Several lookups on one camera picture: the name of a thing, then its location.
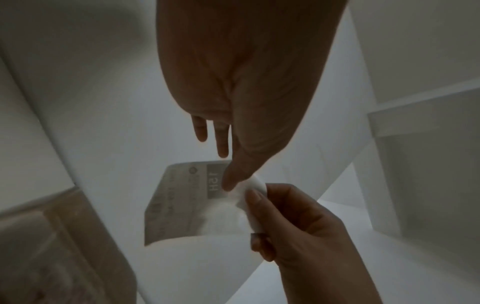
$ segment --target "white paper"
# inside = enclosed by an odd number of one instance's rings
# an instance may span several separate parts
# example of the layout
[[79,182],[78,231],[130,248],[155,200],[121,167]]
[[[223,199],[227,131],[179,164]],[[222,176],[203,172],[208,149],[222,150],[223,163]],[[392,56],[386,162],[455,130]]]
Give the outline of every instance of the white paper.
[[227,161],[181,163],[169,166],[145,210],[145,245],[200,235],[262,232],[250,214],[245,192],[256,189],[267,195],[257,176],[233,191],[222,190]]

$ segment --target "package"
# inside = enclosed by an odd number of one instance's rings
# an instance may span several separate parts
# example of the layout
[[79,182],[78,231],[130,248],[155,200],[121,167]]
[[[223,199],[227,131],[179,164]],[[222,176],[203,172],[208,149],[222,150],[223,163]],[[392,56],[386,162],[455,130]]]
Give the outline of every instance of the package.
[[192,162],[169,166],[145,210],[145,246],[153,242],[200,235],[262,232],[245,203],[245,191],[267,195],[257,177],[231,192],[222,190],[229,162]]
[[77,188],[0,216],[0,302],[135,304],[137,282]]

